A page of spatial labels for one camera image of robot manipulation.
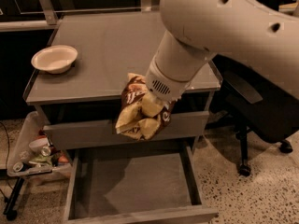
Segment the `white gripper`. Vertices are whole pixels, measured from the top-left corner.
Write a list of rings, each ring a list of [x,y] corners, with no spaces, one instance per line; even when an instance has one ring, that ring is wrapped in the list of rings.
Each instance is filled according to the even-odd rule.
[[[173,102],[179,99],[189,87],[190,81],[176,81],[167,77],[160,71],[155,59],[150,62],[145,80],[150,92],[143,96],[141,108],[142,113],[149,118],[140,120],[138,124],[143,137],[149,140],[160,127],[160,122],[153,117],[163,110],[163,101]]]

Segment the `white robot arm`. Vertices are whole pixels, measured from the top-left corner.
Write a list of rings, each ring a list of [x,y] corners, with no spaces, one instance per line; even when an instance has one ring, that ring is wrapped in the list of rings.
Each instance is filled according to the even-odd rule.
[[[176,101],[221,55],[299,98],[299,20],[256,0],[160,0],[165,33],[146,74],[149,91]]]

